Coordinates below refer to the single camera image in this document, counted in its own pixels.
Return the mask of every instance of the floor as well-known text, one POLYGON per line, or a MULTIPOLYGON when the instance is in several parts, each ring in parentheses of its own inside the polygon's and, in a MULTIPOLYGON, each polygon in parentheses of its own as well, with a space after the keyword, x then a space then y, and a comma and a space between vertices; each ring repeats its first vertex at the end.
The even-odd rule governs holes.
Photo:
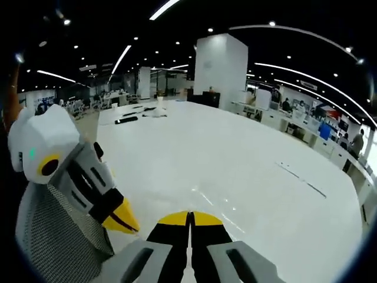
MULTIPOLYGON (((81 134, 83 134, 91 142, 95 142, 97 140, 97 126, 99 116, 100 113, 98 111, 94 111, 92 113, 86 114, 83 118, 76 121, 77 127, 81 134)), ((362 209, 361 217, 363 236, 365 237, 369 232, 369 225, 364 221, 362 209)))

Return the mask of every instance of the ceiling light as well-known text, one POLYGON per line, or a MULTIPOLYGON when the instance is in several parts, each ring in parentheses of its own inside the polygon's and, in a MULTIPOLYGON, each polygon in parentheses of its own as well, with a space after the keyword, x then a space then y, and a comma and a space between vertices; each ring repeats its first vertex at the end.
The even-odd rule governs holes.
POLYGON ((41 71, 41 70, 38 70, 37 73, 45 74, 45 75, 51 75, 51 76, 56 77, 56 78, 61 78, 61 79, 66 80, 66 81, 71 81, 72 83, 76 83, 76 81, 71 80, 70 78, 62 77, 61 75, 56 75, 56 74, 45 72, 45 71, 41 71))
POLYGON ((175 66, 175 67, 171 67, 171 69, 179 69, 179 68, 184 68, 184 67, 188 67, 189 65, 181 65, 181 66, 175 66))
POLYGON ((122 55, 120 55, 120 57, 119 57, 117 63, 115 64, 114 69, 113 69, 113 71, 111 72, 111 74, 114 74, 114 73, 115 73, 116 69, 118 68, 118 65, 119 65, 120 61, 122 61, 123 57, 124 57, 125 54, 128 52, 128 50, 130 50, 130 48, 131 48, 130 45, 126 46, 126 48, 124 49, 122 55))
POLYGON ((160 9, 157 10, 156 13, 154 13, 149 19, 151 21, 154 21, 157 19, 159 16, 161 16, 163 13, 166 12, 171 6, 173 6, 175 3, 177 3, 179 0, 169 0, 166 2, 160 9))
POLYGON ((311 75, 307 75, 307 74, 304 74, 304 73, 301 73, 301 72, 298 72, 298 71, 295 71, 295 70, 292 70, 292 69, 288 69, 288 68, 284 68, 284 67, 280 67, 280 66, 275 66, 275 65, 269 65, 269 64, 262 64, 262 63, 255 63, 256 65, 260 65, 260 66, 265 66, 265 67, 272 67, 272 68, 277 68, 277 69, 281 69, 281 70, 286 70, 286 71, 290 71, 290 72, 293 72, 293 73, 296 73, 296 74, 299 74, 299 75, 304 75, 305 77, 307 78, 311 78, 312 80, 315 80, 315 81, 318 81, 330 88, 332 88, 333 90, 339 92, 341 95, 343 95, 344 97, 346 97, 348 100, 350 100, 354 105, 356 105, 357 107, 359 107, 359 109, 361 111, 364 112, 364 114, 368 117, 368 119, 373 123, 373 125, 375 127, 377 127, 377 123, 376 121, 373 119, 373 117, 360 105, 358 104, 352 97, 348 96, 347 94, 345 94, 343 91, 341 90, 338 90, 336 87, 318 79, 318 78, 315 78, 315 77, 312 77, 311 75))
POLYGON ((334 102, 332 102, 331 100, 329 100, 329 99, 327 99, 327 98, 325 98, 325 97, 323 97, 323 96, 320 96, 319 94, 315 93, 314 91, 307 90, 306 88, 300 87, 300 86, 295 85, 295 84, 287 83, 286 81, 277 80, 277 79, 275 79, 275 81, 278 81, 278 82, 280 82, 280 83, 285 83, 285 84, 288 84, 288 85, 292 85, 292 86, 294 86, 294 87, 297 87, 297 88, 300 88, 300 89, 302 89, 302 90, 305 90, 305 91, 307 91, 308 93, 312 93, 312 94, 314 94, 315 96, 317 96, 317 99, 319 99, 319 97, 320 97, 320 98, 322 98, 323 100, 326 100, 327 102, 329 102, 329 103, 335 105, 335 106, 338 107, 340 110, 342 110, 344 113, 346 113, 346 114, 349 115, 351 118, 353 118, 358 124, 361 124, 361 123, 359 122, 358 119, 356 119, 353 115, 351 115, 350 113, 348 113, 345 109, 341 108, 339 105, 336 105, 336 104, 335 104, 334 102))

